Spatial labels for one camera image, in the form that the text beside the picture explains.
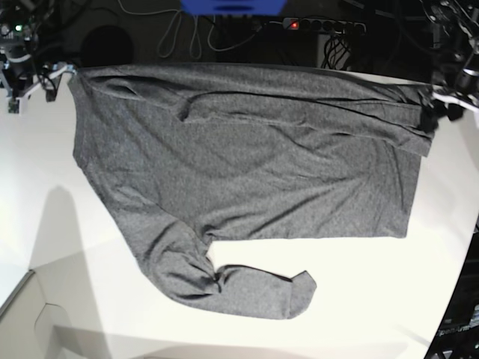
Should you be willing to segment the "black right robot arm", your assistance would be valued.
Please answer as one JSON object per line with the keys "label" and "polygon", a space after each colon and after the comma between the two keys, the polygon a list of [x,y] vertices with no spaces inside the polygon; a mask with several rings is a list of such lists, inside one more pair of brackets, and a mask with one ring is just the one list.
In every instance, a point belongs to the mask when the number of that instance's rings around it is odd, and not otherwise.
{"label": "black right robot arm", "polygon": [[37,90],[56,101],[61,77],[76,72],[70,61],[49,54],[61,48],[55,37],[69,24],[61,21],[59,1],[1,2],[1,89],[9,113],[20,113]]}

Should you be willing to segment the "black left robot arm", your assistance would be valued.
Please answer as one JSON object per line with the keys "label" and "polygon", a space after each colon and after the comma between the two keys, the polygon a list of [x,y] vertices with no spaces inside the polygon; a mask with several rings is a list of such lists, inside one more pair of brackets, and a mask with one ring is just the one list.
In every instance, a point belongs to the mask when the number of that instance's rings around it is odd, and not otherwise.
{"label": "black left robot arm", "polygon": [[399,37],[423,52],[442,74],[434,85],[369,82],[345,73],[265,64],[206,63],[202,60],[158,66],[121,61],[131,52],[128,38],[103,37],[94,64],[82,63],[87,84],[120,99],[167,111],[188,125],[261,124],[332,127],[339,133],[414,132],[426,135],[438,119],[457,119],[478,109],[478,23],[474,5],[460,1],[423,1],[429,20],[440,27],[437,43],[423,43],[404,24],[403,3],[394,3]]}

